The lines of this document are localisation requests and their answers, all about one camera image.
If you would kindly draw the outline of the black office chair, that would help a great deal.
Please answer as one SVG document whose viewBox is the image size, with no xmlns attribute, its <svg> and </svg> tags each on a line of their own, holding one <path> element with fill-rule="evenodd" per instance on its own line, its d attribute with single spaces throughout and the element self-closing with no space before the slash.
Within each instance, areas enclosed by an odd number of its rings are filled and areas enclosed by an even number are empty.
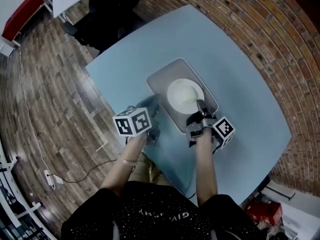
<svg viewBox="0 0 320 240">
<path fill-rule="evenodd" d="M 89 0 L 89 13 L 75 24 L 64 22 L 62 28 L 81 45 L 102 53 L 146 24 L 133 11 L 139 1 Z"/>
</svg>

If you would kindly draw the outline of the white metal shelf frame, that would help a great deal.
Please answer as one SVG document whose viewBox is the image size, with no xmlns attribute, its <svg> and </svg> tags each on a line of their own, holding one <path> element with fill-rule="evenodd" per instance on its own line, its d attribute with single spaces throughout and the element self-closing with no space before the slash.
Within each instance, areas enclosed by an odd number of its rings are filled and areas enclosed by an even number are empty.
<svg viewBox="0 0 320 240">
<path fill-rule="evenodd" d="M 28 203 L 20 191 L 12 174 L 16 162 L 0 142 L 0 240 L 58 240 L 36 215 L 43 205 Z"/>
</svg>

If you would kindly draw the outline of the white power strip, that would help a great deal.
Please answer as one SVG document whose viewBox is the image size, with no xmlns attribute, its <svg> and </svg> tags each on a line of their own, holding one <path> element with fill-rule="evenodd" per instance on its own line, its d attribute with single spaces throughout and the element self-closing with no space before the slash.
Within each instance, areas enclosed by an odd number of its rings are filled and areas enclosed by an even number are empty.
<svg viewBox="0 0 320 240">
<path fill-rule="evenodd" d="M 46 181 L 50 187 L 52 187 L 53 190 L 56 189 L 56 184 L 63 185 L 64 181 L 62 178 L 55 174 L 51 174 L 48 170 L 44 170 L 44 176 L 46 178 Z"/>
</svg>

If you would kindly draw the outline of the black speckled shirt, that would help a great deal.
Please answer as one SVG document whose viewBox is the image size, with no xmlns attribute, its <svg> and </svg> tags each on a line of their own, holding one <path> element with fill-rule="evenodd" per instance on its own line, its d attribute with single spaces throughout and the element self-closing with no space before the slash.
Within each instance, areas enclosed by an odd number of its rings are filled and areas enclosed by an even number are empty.
<svg viewBox="0 0 320 240">
<path fill-rule="evenodd" d="M 61 227 L 61 240 L 263 240 L 225 194 L 196 206 L 172 186 L 129 181 L 120 195 L 98 190 Z"/>
</svg>

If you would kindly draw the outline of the beige trousers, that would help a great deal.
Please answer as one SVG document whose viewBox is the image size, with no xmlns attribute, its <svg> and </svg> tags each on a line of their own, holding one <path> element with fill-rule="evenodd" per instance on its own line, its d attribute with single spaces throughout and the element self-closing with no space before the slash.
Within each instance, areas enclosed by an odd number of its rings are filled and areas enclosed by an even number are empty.
<svg viewBox="0 0 320 240">
<path fill-rule="evenodd" d="M 137 159 L 137 164 L 133 169 L 128 181 L 173 187 L 173 184 L 144 152 L 140 153 Z"/>
</svg>

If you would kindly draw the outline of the red bench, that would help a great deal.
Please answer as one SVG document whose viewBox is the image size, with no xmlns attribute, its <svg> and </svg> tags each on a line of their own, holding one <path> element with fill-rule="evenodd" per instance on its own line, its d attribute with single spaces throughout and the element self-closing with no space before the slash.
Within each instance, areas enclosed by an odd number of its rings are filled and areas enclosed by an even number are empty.
<svg viewBox="0 0 320 240">
<path fill-rule="evenodd" d="M 6 21 L 1 37 L 14 43 L 20 30 L 44 5 L 44 0 L 24 0 Z"/>
</svg>

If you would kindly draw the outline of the person's right forearm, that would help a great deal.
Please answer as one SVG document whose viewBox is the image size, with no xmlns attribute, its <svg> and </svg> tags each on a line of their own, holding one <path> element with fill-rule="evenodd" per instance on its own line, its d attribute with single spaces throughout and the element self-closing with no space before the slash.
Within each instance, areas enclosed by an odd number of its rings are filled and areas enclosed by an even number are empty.
<svg viewBox="0 0 320 240">
<path fill-rule="evenodd" d="M 213 162 L 212 129 L 205 128 L 196 138 L 196 196 L 198 206 L 202 206 L 212 196 L 218 194 L 218 185 Z"/>
</svg>

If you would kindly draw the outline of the white round plate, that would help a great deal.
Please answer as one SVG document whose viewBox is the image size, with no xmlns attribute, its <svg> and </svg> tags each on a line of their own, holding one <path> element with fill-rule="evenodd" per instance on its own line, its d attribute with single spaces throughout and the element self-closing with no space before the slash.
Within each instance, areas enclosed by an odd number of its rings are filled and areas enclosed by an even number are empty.
<svg viewBox="0 0 320 240">
<path fill-rule="evenodd" d="M 175 109 L 177 112 L 185 114 L 185 115 L 190 115 L 194 114 L 198 111 L 197 107 L 197 101 L 193 102 L 191 104 L 179 104 L 177 103 L 177 100 L 175 98 L 175 93 L 177 89 L 183 88 L 183 87 L 193 87 L 197 94 L 198 94 L 198 99 L 205 100 L 204 92 L 201 89 L 201 87 L 194 81 L 186 78 L 180 78 L 177 80 L 174 80 L 168 87 L 167 89 L 167 100 L 171 107 Z"/>
</svg>

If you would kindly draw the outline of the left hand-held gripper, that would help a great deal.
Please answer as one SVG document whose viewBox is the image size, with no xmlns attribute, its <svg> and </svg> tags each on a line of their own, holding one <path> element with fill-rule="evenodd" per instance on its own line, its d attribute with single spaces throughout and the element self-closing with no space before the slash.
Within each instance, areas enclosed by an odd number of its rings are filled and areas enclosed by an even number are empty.
<svg viewBox="0 0 320 240">
<path fill-rule="evenodd" d="M 153 94 L 138 103 L 138 107 L 129 106 L 113 116 L 115 128 L 125 144 L 132 137 L 147 134 L 146 145 L 155 146 L 160 136 L 159 122 L 155 119 L 159 112 L 161 96 Z"/>
</svg>

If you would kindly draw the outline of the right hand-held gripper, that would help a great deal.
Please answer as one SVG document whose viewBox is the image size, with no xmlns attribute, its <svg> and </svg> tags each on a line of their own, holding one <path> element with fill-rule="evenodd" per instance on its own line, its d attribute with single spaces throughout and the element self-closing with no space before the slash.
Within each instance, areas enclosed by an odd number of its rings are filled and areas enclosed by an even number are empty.
<svg viewBox="0 0 320 240">
<path fill-rule="evenodd" d="M 186 120 L 188 147 L 194 146 L 196 138 L 203 134 L 204 129 L 209 128 L 211 129 L 211 140 L 215 144 L 215 149 L 223 149 L 233 138 L 236 129 L 225 116 L 217 119 L 215 115 L 212 115 L 204 100 L 198 99 L 196 104 L 198 112 L 192 114 Z"/>
</svg>

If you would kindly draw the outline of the red fire extinguisher box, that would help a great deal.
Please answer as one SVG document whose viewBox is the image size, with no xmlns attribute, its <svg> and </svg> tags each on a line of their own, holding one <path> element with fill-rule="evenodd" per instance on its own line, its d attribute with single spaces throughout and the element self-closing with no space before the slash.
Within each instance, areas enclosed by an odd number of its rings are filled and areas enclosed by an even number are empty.
<svg viewBox="0 0 320 240">
<path fill-rule="evenodd" d="M 280 203 L 251 201 L 244 210 L 255 222 L 269 223 L 276 225 L 282 218 L 283 210 Z"/>
</svg>

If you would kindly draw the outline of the white rectangular tray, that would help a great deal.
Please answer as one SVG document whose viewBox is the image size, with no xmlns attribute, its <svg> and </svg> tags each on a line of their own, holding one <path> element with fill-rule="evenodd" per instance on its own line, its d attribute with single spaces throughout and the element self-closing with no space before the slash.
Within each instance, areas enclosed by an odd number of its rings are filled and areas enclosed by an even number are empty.
<svg viewBox="0 0 320 240">
<path fill-rule="evenodd" d="M 177 79 L 189 79 L 197 83 L 203 90 L 204 101 L 213 114 L 218 111 L 219 104 L 204 81 L 184 58 L 176 58 L 174 61 L 151 74 L 146 80 L 150 90 L 154 94 L 160 95 L 160 104 L 164 111 L 177 129 L 184 134 L 186 133 L 186 120 L 191 114 L 182 114 L 176 111 L 167 99 L 168 87 Z"/>
</svg>

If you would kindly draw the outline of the person's left forearm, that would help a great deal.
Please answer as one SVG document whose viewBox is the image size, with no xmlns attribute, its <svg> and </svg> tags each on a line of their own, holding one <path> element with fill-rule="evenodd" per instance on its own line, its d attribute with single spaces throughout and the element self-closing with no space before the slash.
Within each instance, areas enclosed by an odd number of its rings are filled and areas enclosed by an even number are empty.
<svg viewBox="0 0 320 240">
<path fill-rule="evenodd" d="M 109 189 L 119 196 L 127 182 L 149 181 L 148 160 L 142 154 L 146 139 L 147 134 L 142 133 L 128 141 L 124 151 L 102 181 L 102 189 Z"/>
</svg>

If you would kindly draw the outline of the light blue table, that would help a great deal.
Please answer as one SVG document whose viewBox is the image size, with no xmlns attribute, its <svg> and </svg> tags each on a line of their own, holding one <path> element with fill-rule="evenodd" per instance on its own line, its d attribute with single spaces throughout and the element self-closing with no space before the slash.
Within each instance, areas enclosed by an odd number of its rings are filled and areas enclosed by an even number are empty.
<svg viewBox="0 0 320 240">
<path fill-rule="evenodd" d="M 276 164 L 291 132 L 260 72 L 216 24 L 186 5 L 132 32 L 86 69 L 120 113 L 150 96 L 147 78 L 177 58 L 195 70 L 217 100 L 217 116 L 235 128 L 213 158 L 219 193 L 240 204 Z"/>
</svg>

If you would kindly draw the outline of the small white cabinet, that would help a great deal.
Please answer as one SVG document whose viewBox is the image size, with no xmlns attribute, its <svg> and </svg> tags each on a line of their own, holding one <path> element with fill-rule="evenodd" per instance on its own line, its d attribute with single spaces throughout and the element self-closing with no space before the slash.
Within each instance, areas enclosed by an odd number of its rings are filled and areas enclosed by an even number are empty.
<svg viewBox="0 0 320 240">
<path fill-rule="evenodd" d="M 10 57 L 14 49 L 15 49 L 15 45 L 12 42 L 0 36 L 0 53 L 1 54 L 3 54 L 6 57 Z"/>
</svg>

